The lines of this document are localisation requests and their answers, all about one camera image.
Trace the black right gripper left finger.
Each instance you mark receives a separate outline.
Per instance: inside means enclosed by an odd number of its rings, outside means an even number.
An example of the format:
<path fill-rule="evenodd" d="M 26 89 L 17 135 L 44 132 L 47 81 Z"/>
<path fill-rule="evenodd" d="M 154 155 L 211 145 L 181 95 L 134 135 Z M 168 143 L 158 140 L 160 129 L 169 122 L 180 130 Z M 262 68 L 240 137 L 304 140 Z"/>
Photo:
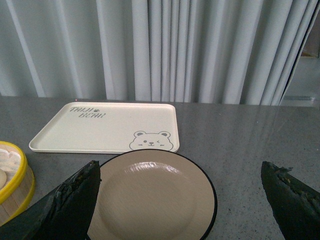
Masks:
<path fill-rule="evenodd" d="M 101 172 L 91 161 L 23 213 L 0 227 L 2 240 L 84 240 L 95 210 Z"/>

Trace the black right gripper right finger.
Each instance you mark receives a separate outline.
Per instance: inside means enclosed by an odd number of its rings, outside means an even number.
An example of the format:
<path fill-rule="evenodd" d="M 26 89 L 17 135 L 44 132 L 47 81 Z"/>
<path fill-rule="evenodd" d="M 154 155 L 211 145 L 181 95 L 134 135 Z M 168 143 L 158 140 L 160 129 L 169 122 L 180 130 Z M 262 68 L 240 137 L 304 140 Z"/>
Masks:
<path fill-rule="evenodd" d="M 268 161 L 262 163 L 261 181 L 273 216 L 286 240 L 318 240 L 320 193 L 290 171 Z"/>

